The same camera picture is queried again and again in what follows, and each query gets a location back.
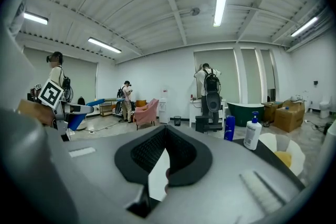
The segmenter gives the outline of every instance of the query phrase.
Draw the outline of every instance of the white lotion bottle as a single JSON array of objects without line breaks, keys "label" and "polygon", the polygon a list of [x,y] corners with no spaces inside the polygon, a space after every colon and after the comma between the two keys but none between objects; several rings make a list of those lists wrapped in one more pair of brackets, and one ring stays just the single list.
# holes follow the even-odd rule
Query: white lotion bottle
[{"label": "white lotion bottle", "polygon": [[254,151],[258,145],[262,126],[257,119],[257,115],[259,114],[259,112],[255,111],[252,114],[253,119],[251,121],[248,121],[246,125],[244,146],[246,146],[249,150]]}]

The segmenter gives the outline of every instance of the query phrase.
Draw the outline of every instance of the metal rack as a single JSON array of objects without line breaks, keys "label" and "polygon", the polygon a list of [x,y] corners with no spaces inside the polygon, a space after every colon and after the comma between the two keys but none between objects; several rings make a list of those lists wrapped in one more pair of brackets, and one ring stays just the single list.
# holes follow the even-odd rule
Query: metal rack
[{"label": "metal rack", "polygon": [[105,103],[99,105],[100,115],[102,117],[112,115],[112,105],[113,105],[113,103],[114,103],[113,101],[109,101],[109,102],[105,102]]}]

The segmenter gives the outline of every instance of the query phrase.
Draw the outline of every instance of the blue bottle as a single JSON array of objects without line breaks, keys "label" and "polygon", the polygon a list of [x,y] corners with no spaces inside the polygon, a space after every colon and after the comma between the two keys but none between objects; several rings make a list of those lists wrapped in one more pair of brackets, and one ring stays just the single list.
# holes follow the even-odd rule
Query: blue bottle
[{"label": "blue bottle", "polygon": [[236,118],[234,116],[227,116],[225,122],[224,140],[233,140],[235,132]]}]

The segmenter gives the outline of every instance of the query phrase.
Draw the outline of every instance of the man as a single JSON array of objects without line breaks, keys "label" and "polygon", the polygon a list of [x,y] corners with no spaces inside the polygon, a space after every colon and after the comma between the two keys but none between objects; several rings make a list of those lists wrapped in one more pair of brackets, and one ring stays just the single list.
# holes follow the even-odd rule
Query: man
[{"label": "man", "polygon": [[123,97],[125,100],[122,102],[122,114],[124,116],[124,120],[128,121],[128,123],[132,123],[131,115],[132,115],[132,104],[131,104],[131,90],[130,87],[131,83],[127,80],[125,81],[124,85],[121,87],[123,92]]},{"label": "man", "polygon": [[64,73],[62,70],[63,54],[55,51],[52,55],[48,56],[49,65],[52,68],[49,79],[62,87],[64,81]]},{"label": "man", "polygon": [[[216,70],[216,69],[212,69],[213,73],[218,77],[221,75],[221,72]],[[202,115],[203,116],[208,116],[209,115],[209,107],[208,104],[206,102],[206,91],[205,91],[205,87],[204,87],[204,80],[205,80],[205,76],[207,75],[207,73],[211,73],[211,67],[209,66],[208,63],[205,63],[203,65],[199,66],[198,71],[195,73],[194,78],[200,80],[200,82],[202,83],[202,88],[201,88],[201,96],[202,96]],[[214,112],[213,113],[213,124],[218,124],[218,120],[219,120],[219,114],[218,112]]]},{"label": "man", "polygon": [[[18,34],[23,24],[25,10],[26,0],[3,0],[3,2],[1,3],[0,17],[2,19],[2,23],[5,25],[5,27],[9,30],[9,33],[14,38]],[[57,68],[58,65],[61,63],[57,62],[57,59],[54,62],[56,63],[56,65],[52,67],[49,78],[55,83],[62,86],[64,77],[61,75],[62,71],[60,70],[60,68]],[[52,126],[52,122],[55,117],[50,107],[38,103],[29,102],[26,100],[21,100],[18,110],[24,114],[28,114],[34,118],[39,119],[41,123],[48,126]]]}]

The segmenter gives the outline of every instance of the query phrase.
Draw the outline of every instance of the floor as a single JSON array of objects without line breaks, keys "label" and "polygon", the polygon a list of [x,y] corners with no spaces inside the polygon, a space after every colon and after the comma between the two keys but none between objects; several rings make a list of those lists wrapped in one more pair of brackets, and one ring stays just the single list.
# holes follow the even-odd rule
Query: floor
[{"label": "floor", "polygon": [[[306,113],[305,120],[311,121],[317,125],[325,125],[327,122],[333,121],[334,119],[329,117],[326,119],[320,119],[318,113]],[[120,122],[120,118],[115,116],[106,116],[106,117],[94,117],[87,119],[87,128],[83,131],[71,132],[71,140],[77,139],[87,139],[87,138],[99,138],[104,136],[119,135],[128,132],[134,132],[137,130],[135,123]],[[189,122],[182,122],[185,126],[189,125]],[[299,179],[305,184],[309,184],[309,172],[315,164],[317,156],[321,150],[322,143],[324,141],[323,133],[313,130],[312,124],[310,122],[303,122],[302,126],[295,129],[291,133],[287,133],[278,129],[277,127],[263,127],[261,133],[273,133],[273,134],[282,134],[290,137],[295,141],[303,151],[306,156],[304,163],[303,172],[299,175]],[[224,138],[224,132],[210,132],[208,135],[217,137],[220,139]],[[234,139],[244,138],[245,137],[245,127],[235,127]]]}]

